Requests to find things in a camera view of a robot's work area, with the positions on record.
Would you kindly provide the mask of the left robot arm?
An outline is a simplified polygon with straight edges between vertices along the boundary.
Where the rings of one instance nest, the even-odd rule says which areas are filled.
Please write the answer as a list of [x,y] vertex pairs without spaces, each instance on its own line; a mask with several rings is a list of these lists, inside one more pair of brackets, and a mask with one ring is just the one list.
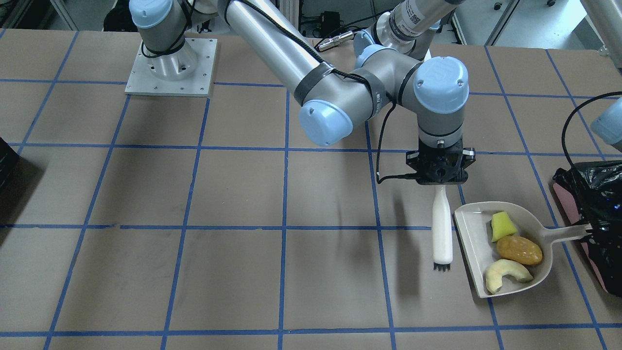
[[[583,0],[582,7],[600,34],[609,57],[621,69],[621,2]],[[375,24],[355,34],[358,57],[372,49],[394,49],[422,60],[431,44],[428,32],[462,2],[460,0],[403,0],[395,9],[382,13]]]

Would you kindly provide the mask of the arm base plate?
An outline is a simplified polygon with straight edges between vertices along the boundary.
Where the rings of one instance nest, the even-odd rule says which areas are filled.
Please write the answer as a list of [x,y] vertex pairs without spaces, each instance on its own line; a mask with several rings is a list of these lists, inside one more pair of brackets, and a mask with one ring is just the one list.
[[125,93],[209,97],[217,46],[215,38],[187,38],[180,51],[158,58],[148,58],[147,49],[138,49]]

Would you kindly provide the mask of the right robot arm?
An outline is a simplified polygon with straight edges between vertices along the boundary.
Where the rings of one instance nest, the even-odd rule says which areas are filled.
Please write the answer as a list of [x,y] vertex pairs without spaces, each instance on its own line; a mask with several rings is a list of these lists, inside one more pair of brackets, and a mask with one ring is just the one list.
[[320,56],[266,0],[202,0],[197,13],[220,17],[293,93],[307,137],[329,146],[387,105],[417,116],[418,149],[406,155],[421,185],[463,184],[475,150],[463,146],[468,71],[454,57],[415,57],[418,40],[459,0],[405,0],[355,35],[355,69],[345,73]]

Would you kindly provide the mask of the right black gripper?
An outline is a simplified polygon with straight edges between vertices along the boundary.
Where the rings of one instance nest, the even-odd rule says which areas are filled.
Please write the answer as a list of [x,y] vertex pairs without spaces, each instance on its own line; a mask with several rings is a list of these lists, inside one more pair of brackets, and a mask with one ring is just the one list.
[[418,150],[406,153],[406,165],[413,168],[420,185],[464,184],[468,181],[465,169],[475,161],[475,149],[464,148],[462,141],[448,148],[431,148],[420,141]]

